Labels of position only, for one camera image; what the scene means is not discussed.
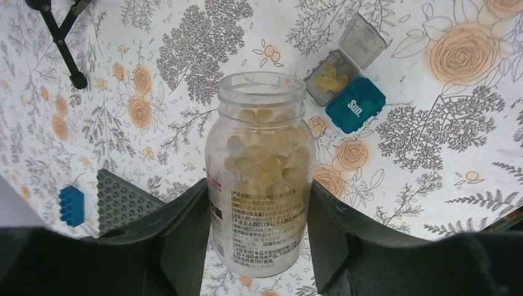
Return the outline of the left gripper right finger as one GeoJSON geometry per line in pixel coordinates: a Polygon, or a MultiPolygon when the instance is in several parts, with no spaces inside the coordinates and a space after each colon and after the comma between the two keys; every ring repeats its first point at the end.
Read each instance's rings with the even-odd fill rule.
{"type": "Polygon", "coordinates": [[[308,237],[321,295],[521,295],[522,233],[420,239],[311,187],[308,237]]]}

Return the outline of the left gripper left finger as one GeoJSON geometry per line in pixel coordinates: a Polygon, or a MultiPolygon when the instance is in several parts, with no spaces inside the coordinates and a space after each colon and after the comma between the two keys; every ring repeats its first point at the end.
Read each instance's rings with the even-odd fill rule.
{"type": "Polygon", "coordinates": [[[97,239],[1,229],[2,295],[199,295],[210,232],[205,179],[97,239]]]}

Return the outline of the amber glass pill bottle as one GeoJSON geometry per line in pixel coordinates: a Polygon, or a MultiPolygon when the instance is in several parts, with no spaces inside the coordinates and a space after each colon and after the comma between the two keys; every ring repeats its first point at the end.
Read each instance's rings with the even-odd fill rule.
{"type": "Polygon", "coordinates": [[[213,246],[231,271],[271,277],[297,261],[307,223],[316,144],[305,83],[237,73],[219,81],[217,97],[205,145],[213,246]]]}

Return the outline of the teal pill organizer box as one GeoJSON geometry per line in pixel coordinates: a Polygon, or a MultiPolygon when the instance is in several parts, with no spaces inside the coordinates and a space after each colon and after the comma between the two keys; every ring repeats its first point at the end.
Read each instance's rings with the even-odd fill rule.
{"type": "Polygon", "coordinates": [[[386,96],[360,73],[385,48],[378,31],[357,13],[339,39],[339,48],[330,51],[305,78],[309,95],[346,134],[364,127],[385,106],[386,96]]]}

